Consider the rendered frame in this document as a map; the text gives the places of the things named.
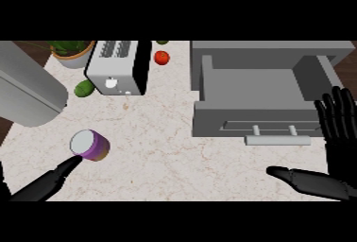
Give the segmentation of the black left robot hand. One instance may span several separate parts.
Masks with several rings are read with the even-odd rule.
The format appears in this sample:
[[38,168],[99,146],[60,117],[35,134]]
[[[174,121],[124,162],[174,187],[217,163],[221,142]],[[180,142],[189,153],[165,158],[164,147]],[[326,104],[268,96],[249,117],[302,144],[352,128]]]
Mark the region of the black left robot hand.
[[80,155],[68,158],[6,198],[6,201],[47,201],[60,191],[65,179],[80,162],[82,162]]

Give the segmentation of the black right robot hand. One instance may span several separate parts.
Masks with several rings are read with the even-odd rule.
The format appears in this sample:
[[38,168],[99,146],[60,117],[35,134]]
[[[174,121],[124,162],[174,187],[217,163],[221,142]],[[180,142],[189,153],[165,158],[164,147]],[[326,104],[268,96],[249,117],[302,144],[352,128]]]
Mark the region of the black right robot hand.
[[357,202],[357,104],[347,88],[314,101],[324,138],[327,173],[270,166],[267,174],[305,195]]

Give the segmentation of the purple can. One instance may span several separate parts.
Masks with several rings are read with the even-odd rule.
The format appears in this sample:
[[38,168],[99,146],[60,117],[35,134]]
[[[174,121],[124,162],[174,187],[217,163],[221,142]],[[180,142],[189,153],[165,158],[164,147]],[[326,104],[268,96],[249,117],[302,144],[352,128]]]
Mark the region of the purple can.
[[111,143],[94,130],[80,130],[69,140],[69,149],[84,159],[99,162],[109,154]]

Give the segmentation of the grey drawer tray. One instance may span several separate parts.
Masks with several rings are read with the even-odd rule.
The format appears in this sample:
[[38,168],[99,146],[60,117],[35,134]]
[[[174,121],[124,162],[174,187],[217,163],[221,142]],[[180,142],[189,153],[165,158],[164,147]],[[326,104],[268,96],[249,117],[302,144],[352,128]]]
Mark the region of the grey drawer tray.
[[293,69],[215,69],[212,57],[202,57],[202,110],[313,110],[333,86],[342,83],[330,61],[316,56]]

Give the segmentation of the large grey rounded appliance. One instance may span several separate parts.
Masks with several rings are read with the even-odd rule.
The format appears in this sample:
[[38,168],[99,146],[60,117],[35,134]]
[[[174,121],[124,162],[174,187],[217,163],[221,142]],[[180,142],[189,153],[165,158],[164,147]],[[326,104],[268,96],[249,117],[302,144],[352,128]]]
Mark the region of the large grey rounded appliance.
[[38,127],[63,111],[68,91],[12,41],[0,41],[0,116]]

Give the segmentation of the grey cabinet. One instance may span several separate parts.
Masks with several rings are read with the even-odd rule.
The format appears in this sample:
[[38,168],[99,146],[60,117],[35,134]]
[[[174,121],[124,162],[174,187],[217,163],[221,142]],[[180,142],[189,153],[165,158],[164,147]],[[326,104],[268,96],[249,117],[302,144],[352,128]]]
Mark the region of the grey cabinet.
[[333,68],[354,49],[351,41],[190,41],[192,90],[200,88],[203,56],[217,69],[292,70],[304,57],[326,57]]

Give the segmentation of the silver toaster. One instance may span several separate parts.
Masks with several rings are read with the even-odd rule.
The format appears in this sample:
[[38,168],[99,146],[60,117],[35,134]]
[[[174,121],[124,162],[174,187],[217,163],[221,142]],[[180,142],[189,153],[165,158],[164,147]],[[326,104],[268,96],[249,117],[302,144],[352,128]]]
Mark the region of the silver toaster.
[[150,41],[94,43],[84,74],[102,95],[144,95],[150,55]]

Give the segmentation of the potted green plant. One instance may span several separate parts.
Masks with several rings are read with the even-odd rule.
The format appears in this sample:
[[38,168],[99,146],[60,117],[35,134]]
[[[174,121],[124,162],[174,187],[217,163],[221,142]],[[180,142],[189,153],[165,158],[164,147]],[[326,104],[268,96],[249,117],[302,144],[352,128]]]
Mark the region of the potted green plant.
[[65,50],[63,52],[54,46],[50,46],[50,51],[54,59],[63,67],[69,69],[81,69],[87,66],[93,46],[94,41],[84,41],[82,50]]

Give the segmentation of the red tomato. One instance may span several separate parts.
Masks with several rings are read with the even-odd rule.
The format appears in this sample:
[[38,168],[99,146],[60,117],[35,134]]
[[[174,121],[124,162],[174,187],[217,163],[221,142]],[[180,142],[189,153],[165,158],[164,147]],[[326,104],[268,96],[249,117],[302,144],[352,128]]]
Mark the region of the red tomato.
[[159,65],[167,65],[170,61],[170,55],[165,51],[158,51],[155,53],[153,59]]

